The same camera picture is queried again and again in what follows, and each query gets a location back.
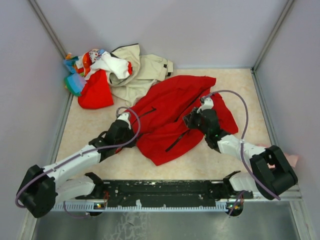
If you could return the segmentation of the red zip jacket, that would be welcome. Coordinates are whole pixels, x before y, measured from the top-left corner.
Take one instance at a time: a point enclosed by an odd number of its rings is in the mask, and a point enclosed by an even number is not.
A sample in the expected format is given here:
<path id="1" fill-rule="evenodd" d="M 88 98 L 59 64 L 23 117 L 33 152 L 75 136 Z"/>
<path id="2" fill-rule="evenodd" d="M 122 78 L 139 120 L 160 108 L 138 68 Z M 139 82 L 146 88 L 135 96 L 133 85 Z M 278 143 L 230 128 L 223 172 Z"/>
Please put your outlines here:
<path id="1" fill-rule="evenodd" d="M 139 131 L 136 147 L 156 166 L 181 157 L 201 142 L 204 135 L 186 127 L 183 117 L 201 105 L 216 79 L 177 75 L 150 88 L 131 109 L 133 130 Z"/>

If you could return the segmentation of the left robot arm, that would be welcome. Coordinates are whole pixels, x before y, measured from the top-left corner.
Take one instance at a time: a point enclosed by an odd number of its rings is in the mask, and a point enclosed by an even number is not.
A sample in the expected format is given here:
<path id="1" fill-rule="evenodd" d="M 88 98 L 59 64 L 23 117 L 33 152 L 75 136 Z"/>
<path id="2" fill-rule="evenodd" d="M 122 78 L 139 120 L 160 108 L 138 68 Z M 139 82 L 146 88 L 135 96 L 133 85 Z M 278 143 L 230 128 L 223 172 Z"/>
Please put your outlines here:
<path id="1" fill-rule="evenodd" d="M 121 114 L 109 130 L 71 156 L 45 167 L 37 164 L 30 167 L 17 191 L 15 204 L 27 209 L 35 218 L 41 218 L 56 204 L 64 204 L 77 197 L 101 197 L 104 182 L 95 173 L 89 172 L 79 178 L 74 176 L 115 155 L 122 148 L 133 147 L 136 137 L 129 114 Z"/>

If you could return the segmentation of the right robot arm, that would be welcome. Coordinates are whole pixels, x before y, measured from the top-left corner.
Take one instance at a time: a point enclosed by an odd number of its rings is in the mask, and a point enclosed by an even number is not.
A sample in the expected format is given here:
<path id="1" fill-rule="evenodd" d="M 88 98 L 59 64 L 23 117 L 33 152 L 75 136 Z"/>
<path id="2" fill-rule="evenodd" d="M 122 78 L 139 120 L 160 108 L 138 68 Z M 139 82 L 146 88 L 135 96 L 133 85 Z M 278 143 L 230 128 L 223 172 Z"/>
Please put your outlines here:
<path id="1" fill-rule="evenodd" d="M 298 184 L 298 177 L 280 147 L 257 146 L 235 137 L 222 129 L 214 109 L 194 108 L 183 121 L 187 128 L 200 131 L 211 149 L 243 163 L 246 172 L 235 173 L 223 185 L 227 197 L 235 198 L 241 191 L 248 191 L 260 192 L 273 200 Z"/>

